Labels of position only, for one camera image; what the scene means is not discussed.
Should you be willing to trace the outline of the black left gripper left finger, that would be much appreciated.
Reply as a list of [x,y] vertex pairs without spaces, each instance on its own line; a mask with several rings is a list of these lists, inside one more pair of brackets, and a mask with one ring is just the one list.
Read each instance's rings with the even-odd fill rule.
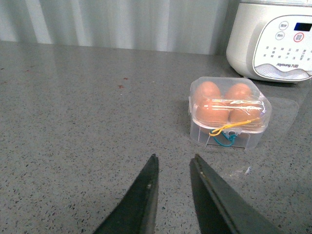
[[120,203],[96,234],[153,234],[158,201],[159,161],[152,154]]

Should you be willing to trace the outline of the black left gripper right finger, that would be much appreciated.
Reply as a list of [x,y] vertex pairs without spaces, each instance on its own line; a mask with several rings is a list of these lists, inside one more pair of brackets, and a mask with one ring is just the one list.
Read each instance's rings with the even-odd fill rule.
[[190,162],[195,211],[202,234],[280,234],[199,155]]

